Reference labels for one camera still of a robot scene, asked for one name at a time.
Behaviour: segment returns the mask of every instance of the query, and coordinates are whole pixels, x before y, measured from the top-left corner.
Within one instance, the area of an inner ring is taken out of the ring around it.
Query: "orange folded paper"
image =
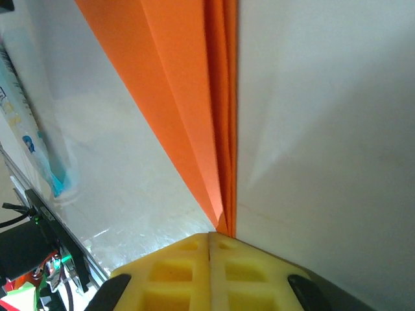
[[[189,190],[235,235],[236,0],[75,0]]]

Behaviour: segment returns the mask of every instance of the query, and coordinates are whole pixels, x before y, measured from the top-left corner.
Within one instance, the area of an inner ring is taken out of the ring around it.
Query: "yellow foam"
[[[210,311],[208,235],[197,234],[116,269],[132,276],[115,311]]]
[[[301,269],[219,233],[197,234],[116,269],[132,276],[115,311],[297,311]]]
[[[209,233],[214,311],[303,310],[287,277],[301,269],[219,233]]]

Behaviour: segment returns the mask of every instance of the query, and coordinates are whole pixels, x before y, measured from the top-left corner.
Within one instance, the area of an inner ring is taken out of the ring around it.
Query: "cartoon character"
[[[29,149],[30,153],[33,153],[34,145],[33,145],[32,139],[29,136],[23,136],[22,139],[25,142],[25,145]]]

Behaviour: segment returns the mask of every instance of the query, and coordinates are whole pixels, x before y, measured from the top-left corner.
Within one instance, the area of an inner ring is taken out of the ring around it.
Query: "orange paper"
[[[201,208],[234,235],[236,1],[76,2]]]

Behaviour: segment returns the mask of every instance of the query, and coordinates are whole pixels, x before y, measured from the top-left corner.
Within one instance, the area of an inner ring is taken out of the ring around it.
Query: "yellow foam block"
[[[197,234],[116,269],[132,276],[115,311],[210,311],[208,235]]]
[[[115,311],[303,310],[301,269],[219,233],[197,234],[116,269],[132,276]]]
[[[214,311],[303,310],[287,277],[301,269],[219,233],[209,233]]]

